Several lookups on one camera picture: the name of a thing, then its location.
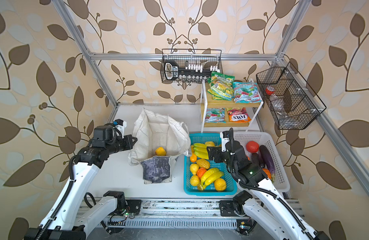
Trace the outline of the cream Monet print tote bag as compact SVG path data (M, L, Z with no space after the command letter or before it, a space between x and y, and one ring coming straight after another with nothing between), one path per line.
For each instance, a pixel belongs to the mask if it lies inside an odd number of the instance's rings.
M128 163L142 167L145 184L170 183L178 157L191 155L186 123L170 116L143 109L134 123L132 135L137 142L128 154ZM155 154L159 147L166 150L166 156Z

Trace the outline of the yellow red mango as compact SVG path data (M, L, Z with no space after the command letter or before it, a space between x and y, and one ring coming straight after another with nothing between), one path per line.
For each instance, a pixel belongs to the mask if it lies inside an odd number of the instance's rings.
M159 147L155 150L157 156L166 156L166 150L163 147Z

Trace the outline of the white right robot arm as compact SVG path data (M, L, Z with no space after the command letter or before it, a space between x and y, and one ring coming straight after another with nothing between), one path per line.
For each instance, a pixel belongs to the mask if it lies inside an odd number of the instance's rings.
M226 164L227 171L243 190L233 198L237 215L246 214L276 240L328 240L296 213L277 191L267 174L248 160L233 129L220 133L221 147L208 147L209 159Z

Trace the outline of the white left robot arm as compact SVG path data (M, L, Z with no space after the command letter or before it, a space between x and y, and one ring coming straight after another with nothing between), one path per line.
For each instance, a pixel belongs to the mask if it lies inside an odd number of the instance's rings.
M125 135L126 122L114 120L96 127L87 146L68 163L69 178L55 204L37 228L27 230L26 240L85 240L109 214L128 212L123 192L108 191L83 216L77 213L93 179L111 154L133 148L137 138Z

